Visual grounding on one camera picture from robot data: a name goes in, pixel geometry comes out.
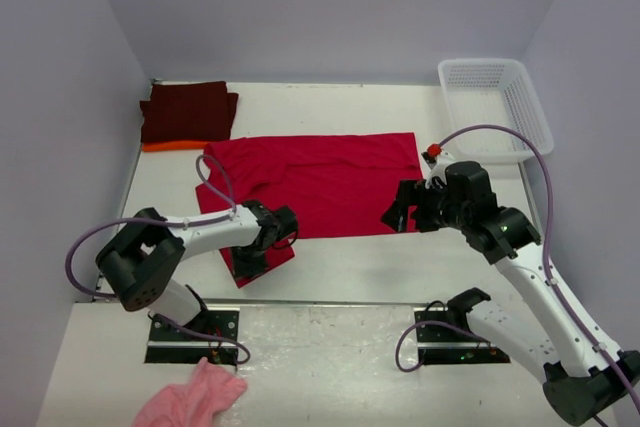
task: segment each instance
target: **folded clothes stack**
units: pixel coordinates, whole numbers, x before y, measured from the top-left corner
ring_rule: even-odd
[[[140,101],[144,117],[142,150],[202,149],[229,140],[238,94],[225,82],[154,84],[149,100]]]

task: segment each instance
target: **white enclosure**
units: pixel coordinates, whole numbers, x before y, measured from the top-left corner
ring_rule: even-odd
[[[0,425],[36,422],[72,303],[86,300],[66,284],[66,249],[120,213],[149,78],[436,85],[444,59],[521,60],[555,140],[553,255],[594,318],[623,348],[640,347],[640,0],[0,0],[0,9],[0,371],[11,379]],[[544,215],[537,166],[527,171]],[[104,238],[78,256],[86,283]],[[617,414],[636,425],[628,399]]]

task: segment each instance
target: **metal bracket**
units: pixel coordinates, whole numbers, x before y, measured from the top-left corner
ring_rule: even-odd
[[[206,316],[206,327],[203,330],[207,332],[203,333],[238,339],[238,309],[211,310]],[[212,364],[236,365],[238,349],[191,337],[157,318],[152,319],[145,356],[146,364],[197,364],[202,357],[207,357]]]
[[[450,323],[446,309],[424,309],[414,312],[416,322],[438,320]],[[464,335],[437,325],[416,330],[418,358],[423,365],[508,364],[511,359],[502,350],[478,343]]]

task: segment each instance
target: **red button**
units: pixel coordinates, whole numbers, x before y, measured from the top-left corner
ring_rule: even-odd
[[[438,144],[431,144],[427,149],[427,154],[429,157],[436,158],[442,153],[442,148]]]

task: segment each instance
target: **orange cloth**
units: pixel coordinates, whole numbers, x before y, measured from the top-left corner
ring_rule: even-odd
[[[143,152],[165,152],[167,150],[203,150],[209,142],[205,140],[174,140],[172,142],[147,142]]]

